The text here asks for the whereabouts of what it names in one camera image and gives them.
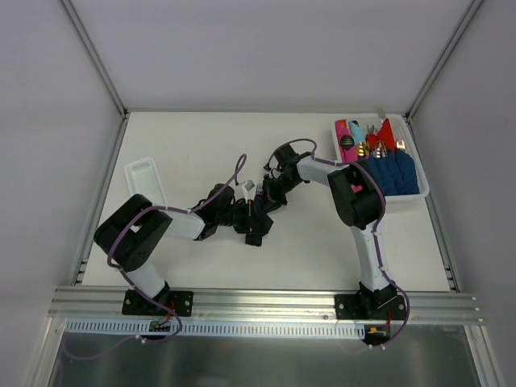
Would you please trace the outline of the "dark purple fork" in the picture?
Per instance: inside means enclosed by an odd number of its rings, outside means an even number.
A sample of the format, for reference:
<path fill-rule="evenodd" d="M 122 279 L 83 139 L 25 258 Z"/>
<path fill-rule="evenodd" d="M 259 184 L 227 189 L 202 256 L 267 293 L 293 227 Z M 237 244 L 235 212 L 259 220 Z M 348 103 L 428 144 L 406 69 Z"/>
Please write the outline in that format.
<path fill-rule="evenodd" d="M 254 201 L 255 202 L 261 202 L 262 199 L 263 199 L 263 196 L 264 196 L 264 187 L 263 187 L 262 183 L 259 183 L 256 186 Z"/>

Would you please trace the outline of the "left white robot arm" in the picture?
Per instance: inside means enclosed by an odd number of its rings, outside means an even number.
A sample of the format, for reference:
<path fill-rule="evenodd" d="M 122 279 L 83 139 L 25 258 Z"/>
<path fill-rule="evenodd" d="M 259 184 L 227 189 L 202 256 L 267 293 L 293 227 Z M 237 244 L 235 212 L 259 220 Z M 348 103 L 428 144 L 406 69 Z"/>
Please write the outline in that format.
<path fill-rule="evenodd" d="M 109 266 L 140 291 L 140 305 L 149 314 L 160 314 L 169 303 L 169 284 L 158 273 L 151 255 L 162 238 L 202 241 L 219 227 L 233 227 L 245 234 L 252 229 L 253 210 L 252 200 L 237 199 L 235 191 L 224 184 L 217 184 L 185 213 L 166 210 L 137 193 L 97 228 L 94 242 L 106 253 Z"/>

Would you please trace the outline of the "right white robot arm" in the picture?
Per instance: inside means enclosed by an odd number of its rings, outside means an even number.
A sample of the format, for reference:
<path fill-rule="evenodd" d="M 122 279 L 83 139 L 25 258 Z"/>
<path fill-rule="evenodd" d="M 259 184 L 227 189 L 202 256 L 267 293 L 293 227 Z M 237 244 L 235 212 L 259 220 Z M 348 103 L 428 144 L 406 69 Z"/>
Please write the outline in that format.
<path fill-rule="evenodd" d="M 358 299 L 346 308 L 369 318 L 387 313 L 397 288 L 382 257 L 381 220 L 386 202 L 365 161 L 330 162 L 310 152 L 297 153 L 283 144 L 271 155 L 277 161 L 278 176 L 270 164 L 263 180 L 261 202 L 267 212 L 287 205 L 287 193 L 301 183 L 317 182 L 331 191 L 337 215 L 351 228 L 360 262 Z"/>

